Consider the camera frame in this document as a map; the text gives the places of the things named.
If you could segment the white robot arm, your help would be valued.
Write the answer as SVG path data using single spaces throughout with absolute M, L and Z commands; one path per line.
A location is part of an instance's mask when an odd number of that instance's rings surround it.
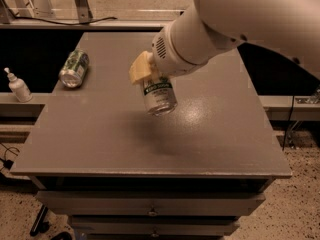
M 277 52 L 319 77 L 320 0 L 193 0 L 135 59 L 130 81 L 190 74 L 243 43 Z

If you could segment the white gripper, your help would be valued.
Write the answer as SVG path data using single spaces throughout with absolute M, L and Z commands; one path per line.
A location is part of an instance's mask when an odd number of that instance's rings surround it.
M 171 28 L 172 23 L 164 26 L 152 40 L 152 52 L 143 51 L 131 64 L 129 77 L 133 85 L 155 76 L 159 71 L 177 77 L 193 73 L 200 68 L 199 65 L 187 62 L 176 51 L 171 38 Z

